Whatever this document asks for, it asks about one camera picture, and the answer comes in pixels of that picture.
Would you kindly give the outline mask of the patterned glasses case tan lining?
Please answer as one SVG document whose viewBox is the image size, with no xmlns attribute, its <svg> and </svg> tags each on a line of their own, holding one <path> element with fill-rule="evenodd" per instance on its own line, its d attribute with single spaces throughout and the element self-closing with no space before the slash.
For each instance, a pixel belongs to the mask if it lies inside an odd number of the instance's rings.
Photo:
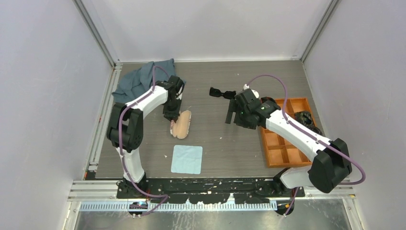
<svg viewBox="0 0 406 230">
<path fill-rule="evenodd" d="M 177 121 L 172 120 L 170 123 L 170 133 L 174 138 L 185 139 L 189 133 L 192 113 L 185 110 L 180 113 Z"/>
</svg>

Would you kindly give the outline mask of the light blue cleaning cloth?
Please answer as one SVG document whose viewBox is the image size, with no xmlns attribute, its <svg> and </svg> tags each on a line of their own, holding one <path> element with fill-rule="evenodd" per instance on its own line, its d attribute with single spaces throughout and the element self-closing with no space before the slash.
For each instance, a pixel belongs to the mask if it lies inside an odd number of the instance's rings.
<svg viewBox="0 0 406 230">
<path fill-rule="evenodd" d="M 202 156 L 202 146 L 175 145 L 172 155 L 171 172 L 200 174 Z"/>
</svg>

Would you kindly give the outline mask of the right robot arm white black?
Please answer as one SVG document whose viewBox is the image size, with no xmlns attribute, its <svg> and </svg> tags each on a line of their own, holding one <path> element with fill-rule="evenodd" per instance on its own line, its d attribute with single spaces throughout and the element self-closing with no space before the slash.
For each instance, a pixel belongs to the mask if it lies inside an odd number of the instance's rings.
<svg viewBox="0 0 406 230">
<path fill-rule="evenodd" d="M 229 101 L 226 123 L 256 129 L 263 127 L 297 147 L 310 161 L 310 166 L 287 168 L 274 177 L 273 190 L 287 196 L 293 188 L 313 186 L 330 193 L 349 176 L 352 166 L 347 143 L 330 140 L 294 120 L 272 100 L 262 102 L 251 89 L 245 89 Z"/>
</svg>

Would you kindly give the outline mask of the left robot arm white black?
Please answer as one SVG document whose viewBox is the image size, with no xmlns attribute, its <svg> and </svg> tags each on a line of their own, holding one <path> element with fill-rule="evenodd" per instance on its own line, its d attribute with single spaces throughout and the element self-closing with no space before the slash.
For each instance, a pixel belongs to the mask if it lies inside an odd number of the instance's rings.
<svg viewBox="0 0 406 230">
<path fill-rule="evenodd" d="M 146 173 L 139 152 L 144 137 L 144 119 L 163 105 L 164 118 L 170 122 L 178 121 L 184 88 L 181 78 L 170 76 L 167 81 L 155 83 L 137 99 L 113 105 L 106 137 L 121 157 L 124 179 L 130 182 L 128 192 L 135 198 L 142 198 L 147 192 L 143 182 Z"/>
</svg>

